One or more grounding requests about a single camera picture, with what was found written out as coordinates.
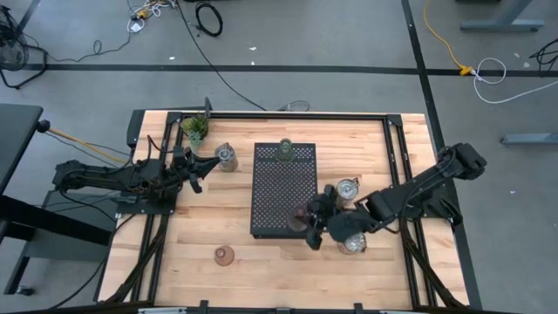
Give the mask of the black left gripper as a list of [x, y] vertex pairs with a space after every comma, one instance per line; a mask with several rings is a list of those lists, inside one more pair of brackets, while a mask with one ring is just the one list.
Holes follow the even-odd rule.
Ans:
[[170, 169], [174, 174], [175, 183], [179, 186], [182, 186], [184, 181], [190, 183], [196, 194], [202, 192], [197, 175], [208, 175], [221, 162], [219, 157], [194, 155], [190, 147], [174, 146], [172, 155]]

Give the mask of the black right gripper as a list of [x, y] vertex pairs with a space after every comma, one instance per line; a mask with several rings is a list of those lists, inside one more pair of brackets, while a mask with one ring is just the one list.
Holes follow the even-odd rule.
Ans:
[[371, 222], [363, 211], [338, 212], [336, 188], [332, 185], [326, 185], [321, 194], [315, 195], [308, 202], [307, 211], [311, 215], [320, 216], [320, 229], [309, 228], [306, 235], [306, 243], [311, 249], [320, 249], [323, 232], [327, 232], [336, 242], [344, 242], [350, 236], [364, 232]]

